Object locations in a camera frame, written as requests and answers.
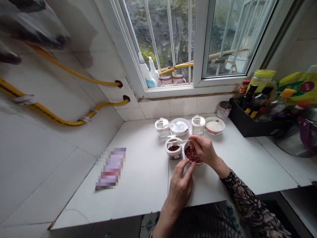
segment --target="small spoon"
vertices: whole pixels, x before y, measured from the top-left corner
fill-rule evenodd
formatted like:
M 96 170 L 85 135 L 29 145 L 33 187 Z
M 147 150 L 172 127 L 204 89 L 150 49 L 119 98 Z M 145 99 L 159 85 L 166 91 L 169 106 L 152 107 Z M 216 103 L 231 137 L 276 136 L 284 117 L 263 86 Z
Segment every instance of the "small spoon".
M 181 144 L 181 143 L 184 143 L 184 142 L 187 142 L 187 141 L 190 141 L 190 140 L 181 140 L 181 139 L 179 139 L 179 140 L 176 140 L 176 141 L 171 141 L 171 142 L 169 142 L 168 144 L 177 144 L 177 145 L 179 145 L 179 144 Z

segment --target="bowl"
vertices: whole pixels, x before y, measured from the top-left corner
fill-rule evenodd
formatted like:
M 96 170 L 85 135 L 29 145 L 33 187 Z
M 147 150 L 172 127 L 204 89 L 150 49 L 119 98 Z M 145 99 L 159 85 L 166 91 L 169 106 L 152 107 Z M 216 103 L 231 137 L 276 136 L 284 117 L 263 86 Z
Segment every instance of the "bowl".
M 182 122 L 185 122 L 187 124 L 186 126 L 180 126 L 179 131 L 175 130 L 175 128 L 174 128 L 175 125 L 172 125 L 172 124 L 176 124 L 176 122 L 178 122 L 178 121 L 182 121 Z M 171 130 L 172 134 L 177 135 L 177 136 L 183 136 L 189 130 L 189 122 L 184 118 L 176 118 L 169 123 L 169 129 Z
M 186 157 L 186 155 L 185 155 L 185 149 L 186 149 L 188 146 L 189 146 L 189 141 L 186 142 L 185 145 L 183 146 L 183 154 L 184 154 L 184 156 L 185 156 L 185 159 L 188 159 L 188 158 Z M 196 166 L 200 166 L 200 165 L 202 165 L 202 164 L 204 164 L 204 162 L 202 162 L 202 163 L 196 163 Z
M 223 130 L 225 129 L 225 123 L 222 120 L 220 120 L 218 117 L 208 117 L 208 118 L 206 118 L 205 121 L 206 121 L 205 132 L 207 132 L 210 135 L 213 135 L 213 136 L 220 135 L 223 132 Z M 207 123 L 210 122 L 210 121 L 219 122 L 219 124 L 222 125 L 223 129 L 221 131 L 213 131 L 213 130 L 208 129 L 207 128 Z

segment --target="black lace sleeve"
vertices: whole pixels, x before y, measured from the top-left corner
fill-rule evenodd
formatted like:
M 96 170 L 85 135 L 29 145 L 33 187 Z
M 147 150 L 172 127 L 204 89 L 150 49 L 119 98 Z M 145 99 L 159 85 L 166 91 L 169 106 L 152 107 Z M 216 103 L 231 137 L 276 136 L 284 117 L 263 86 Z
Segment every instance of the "black lace sleeve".
M 238 212 L 244 217 L 254 237 L 292 237 L 275 214 L 270 213 L 260 199 L 232 171 L 221 179 L 227 187 Z

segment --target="window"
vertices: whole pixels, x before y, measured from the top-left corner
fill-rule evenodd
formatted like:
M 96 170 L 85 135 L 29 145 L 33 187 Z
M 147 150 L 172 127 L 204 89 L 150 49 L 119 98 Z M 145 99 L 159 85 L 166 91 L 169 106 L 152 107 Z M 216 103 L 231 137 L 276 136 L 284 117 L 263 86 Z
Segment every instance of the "window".
M 234 91 L 261 67 L 293 0 L 95 2 L 139 98 L 160 98 Z M 139 52 L 186 83 L 147 88 Z

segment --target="white countertop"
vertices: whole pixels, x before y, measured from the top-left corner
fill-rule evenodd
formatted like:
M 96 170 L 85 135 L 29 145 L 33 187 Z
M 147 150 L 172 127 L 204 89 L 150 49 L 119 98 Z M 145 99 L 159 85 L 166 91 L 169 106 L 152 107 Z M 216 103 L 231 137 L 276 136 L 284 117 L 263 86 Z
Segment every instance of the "white countertop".
M 207 118 L 215 114 L 201 116 Z M 192 117 L 182 118 L 191 123 Z M 118 185 L 114 189 L 95 191 L 102 168 L 102 163 L 96 164 L 56 220 L 53 229 L 161 210 L 179 160 L 168 159 L 164 148 L 166 139 L 158 137 L 155 121 L 130 121 L 121 126 L 108 145 L 108 148 L 126 148 Z M 267 137 L 244 138 L 230 119 L 224 120 L 224 123 L 226 127 L 222 134 L 211 136 L 204 133 L 203 136 L 211 138 L 217 154 L 255 194 L 296 188 L 298 184 L 305 186 L 309 185 L 309 181 L 317 180 L 316 160 L 292 158 Z M 193 179 L 193 193 L 188 206 L 228 199 L 218 176 L 207 165 L 196 167 Z

